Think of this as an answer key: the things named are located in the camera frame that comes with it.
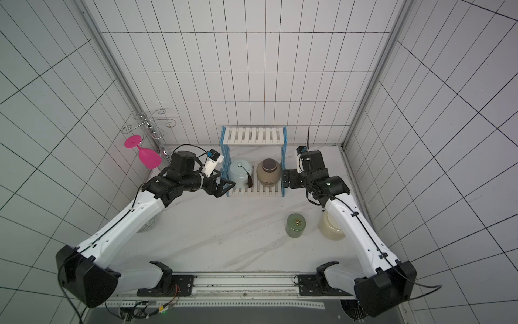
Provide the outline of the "brown tea canister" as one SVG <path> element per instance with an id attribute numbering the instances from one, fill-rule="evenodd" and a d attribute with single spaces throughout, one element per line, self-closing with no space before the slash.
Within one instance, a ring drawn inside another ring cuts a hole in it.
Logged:
<path id="1" fill-rule="evenodd" d="M 279 162 L 268 158 L 259 163 L 256 174 L 259 182 L 264 187 L 270 188 L 280 180 L 282 167 Z"/>

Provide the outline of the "green tea canister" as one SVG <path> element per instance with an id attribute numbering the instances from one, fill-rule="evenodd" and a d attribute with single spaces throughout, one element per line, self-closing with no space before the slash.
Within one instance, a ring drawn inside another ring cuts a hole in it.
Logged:
<path id="1" fill-rule="evenodd" d="M 285 226 L 286 234 L 291 238 L 299 238 L 306 228 L 306 220 L 303 215 L 293 213 L 288 216 Z"/>

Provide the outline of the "cream tea canister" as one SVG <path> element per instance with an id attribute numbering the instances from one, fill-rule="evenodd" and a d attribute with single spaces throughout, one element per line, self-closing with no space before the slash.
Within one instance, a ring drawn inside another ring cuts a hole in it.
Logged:
<path id="1" fill-rule="evenodd" d="M 319 230 L 328 240 L 338 241 L 345 238 L 345 234 L 339 224 L 327 211 L 324 211 L 321 216 L 319 221 Z"/>

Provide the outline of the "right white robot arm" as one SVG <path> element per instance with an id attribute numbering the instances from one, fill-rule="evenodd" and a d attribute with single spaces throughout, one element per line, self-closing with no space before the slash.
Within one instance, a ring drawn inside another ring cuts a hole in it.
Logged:
<path id="1" fill-rule="evenodd" d="M 283 171 L 283 187 L 303 188 L 307 199 L 325 209 L 352 244 L 361 271 L 353 274 L 337 261 L 319 266 L 314 275 L 299 275 L 299 293 L 332 296 L 344 293 L 353 296 L 358 308 L 376 317 L 411 300 L 417 271 L 408 261 L 386 247 L 372 229 L 338 175 L 331 176 L 320 151 L 308 146 L 297 148 L 297 167 Z"/>

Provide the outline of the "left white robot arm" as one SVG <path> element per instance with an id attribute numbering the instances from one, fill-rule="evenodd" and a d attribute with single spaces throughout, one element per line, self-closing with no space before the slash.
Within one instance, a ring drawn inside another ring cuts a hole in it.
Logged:
<path id="1" fill-rule="evenodd" d="M 132 290 L 167 296 L 173 290 L 173 272 L 160 261 L 134 269 L 110 269 L 121 248 L 152 218 L 185 192 L 205 191 L 222 197 L 236 184 L 216 169 L 224 156 L 215 150 L 204 163 L 195 153 L 178 151 L 170 165 L 145 182 L 135 198 L 98 232 L 76 247 L 65 245 L 56 254 L 57 281 L 88 308 L 102 305 L 113 294 Z"/>

